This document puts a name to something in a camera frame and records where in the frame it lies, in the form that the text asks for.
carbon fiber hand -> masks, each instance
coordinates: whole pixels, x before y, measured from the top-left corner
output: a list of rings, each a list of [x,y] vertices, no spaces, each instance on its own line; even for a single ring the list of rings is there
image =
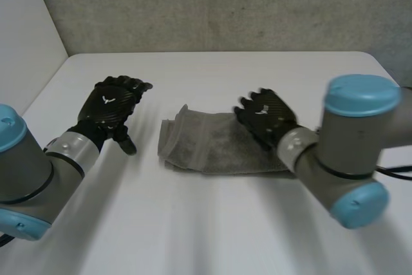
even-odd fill
[[[124,75],[108,77],[95,85],[77,120],[79,123],[95,123],[105,133],[106,139],[112,138],[125,153],[134,155],[136,147],[127,134],[124,122],[133,113],[143,93],[152,87],[150,83]]]
[[[235,106],[234,112],[264,150],[276,147],[285,133],[299,127],[295,113],[273,90],[261,88],[259,93],[250,93],[250,98],[240,98],[244,108]]]

robotic arm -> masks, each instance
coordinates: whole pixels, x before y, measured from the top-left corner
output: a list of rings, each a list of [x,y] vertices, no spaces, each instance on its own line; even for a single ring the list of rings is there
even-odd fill
[[[105,140],[112,138],[134,155],[124,122],[152,87],[126,76],[96,84],[77,125],[45,152],[24,120],[10,106],[0,105],[0,231],[8,239],[40,239],[93,167]]]
[[[296,174],[344,227],[375,221],[389,193],[373,178],[382,149],[412,144],[412,91],[374,75],[345,75],[329,84],[320,134],[301,127],[272,91],[242,98],[234,108],[264,149]]]
[[[124,122],[149,83],[108,77],[96,84],[77,125],[45,152],[24,120],[0,105],[0,246],[10,238],[40,239],[112,138],[128,155],[136,147]],[[376,220],[389,202],[373,178],[382,149],[412,144],[412,90],[373,75],[345,75],[329,84],[320,135],[298,124],[272,91],[242,98],[238,120],[265,150],[296,174],[330,214],[355,229]]]

light blue cap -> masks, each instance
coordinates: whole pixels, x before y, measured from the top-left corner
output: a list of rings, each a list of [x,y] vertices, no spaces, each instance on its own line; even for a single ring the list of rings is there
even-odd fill
[[[356,229],[378,219],[389,204],[389,193],[378,182],[368,183],[345,194],[330,214],[345,228]]]
[[[52,225],[25,214],[0,209],[0,231],[24,240],[40,240]]]
[[[6,104],[0,104],[0,152],[19,143],[26,135],[26,122]]]
[[[384,77],[342,75],[330,81],[324,107],[345,117],[367,117],[395,108],[401,96],[400,88]]]

concrete wall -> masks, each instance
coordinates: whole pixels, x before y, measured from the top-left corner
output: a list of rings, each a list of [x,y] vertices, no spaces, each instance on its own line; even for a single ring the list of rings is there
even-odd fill
[[[68,53],[371,53],[412,85],[412,0],[45,0]]]

folded cloth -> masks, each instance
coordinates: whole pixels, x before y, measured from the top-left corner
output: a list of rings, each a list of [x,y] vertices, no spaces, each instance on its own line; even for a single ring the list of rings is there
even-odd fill
[[[158,156],[165,166],[213,175],[288,170],[274,150],[261,149],[235,114],[191,111],[187,105],[174,121],[162,121]]]

